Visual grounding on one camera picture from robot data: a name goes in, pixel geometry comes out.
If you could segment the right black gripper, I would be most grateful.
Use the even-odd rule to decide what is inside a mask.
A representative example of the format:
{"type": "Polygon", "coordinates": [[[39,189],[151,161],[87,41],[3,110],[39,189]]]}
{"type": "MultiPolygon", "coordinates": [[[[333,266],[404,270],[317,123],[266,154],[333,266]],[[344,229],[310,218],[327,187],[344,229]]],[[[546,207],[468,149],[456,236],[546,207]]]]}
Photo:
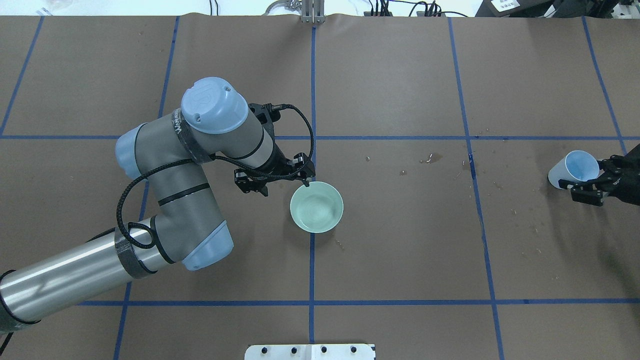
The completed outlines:
{"type": "Polygon", "coordinates": [[[640,146],[626,155],[597,160],[592,155],[567,155],[560,162],[558,187],[570,190],[573,202],[602,207],[604,198],[640,205],[640,146]]]}

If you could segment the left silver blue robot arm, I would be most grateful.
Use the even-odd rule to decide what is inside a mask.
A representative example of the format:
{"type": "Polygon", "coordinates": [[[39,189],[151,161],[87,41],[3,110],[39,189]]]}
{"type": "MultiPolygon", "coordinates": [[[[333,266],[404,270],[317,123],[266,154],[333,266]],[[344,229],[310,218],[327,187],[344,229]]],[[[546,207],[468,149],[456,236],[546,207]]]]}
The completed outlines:
{"type": "Polygon", "coordinates": [[[304,185],[313,151],[288,159],[274,122],[292,104],[249,104],[219,77],[197,80],[177,109],[119,137],[115,157],[131,179],[113,228],[86,243],[1,276],[1,333],[38,324],[169,264],[198,271],[224,259],[234,243],[203,164],[226,162],[242,193],[268,195],[279,180],[304,185]]]}

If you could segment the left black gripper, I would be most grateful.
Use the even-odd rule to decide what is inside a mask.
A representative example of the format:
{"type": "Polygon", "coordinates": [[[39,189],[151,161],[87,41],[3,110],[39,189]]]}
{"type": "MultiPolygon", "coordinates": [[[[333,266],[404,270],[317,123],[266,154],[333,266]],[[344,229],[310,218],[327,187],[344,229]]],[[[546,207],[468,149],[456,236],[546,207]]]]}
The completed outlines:
{"type": "Polygon", "coordinates": [[[315,177],[315,164],[306,153],[297,153],[290,159],[278,145],[273,146],[265,164],[250,171],[250,176],[243,170],[234,170],[234,183],[243,194],[254,192],[264,197],[269,196],[268,183],[279,180],[300,181],[308,188],[315,177]]]}

